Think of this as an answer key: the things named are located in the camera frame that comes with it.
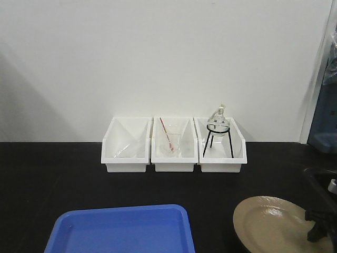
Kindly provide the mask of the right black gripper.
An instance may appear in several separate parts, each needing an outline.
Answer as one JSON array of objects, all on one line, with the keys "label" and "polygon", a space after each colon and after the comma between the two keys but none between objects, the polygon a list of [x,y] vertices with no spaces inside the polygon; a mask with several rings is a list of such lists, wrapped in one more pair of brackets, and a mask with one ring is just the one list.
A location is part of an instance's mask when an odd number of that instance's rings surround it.
[{"label": "right black gripper", "polygon": [[321,211],[305,211],[305,220],[315,222],[313,228],[307,233],[306,239],[309,242],[318,242],[322,238],[331,240],[331,228],[336,227],[336,196],[323,194],[320,197],[320,209]]}]

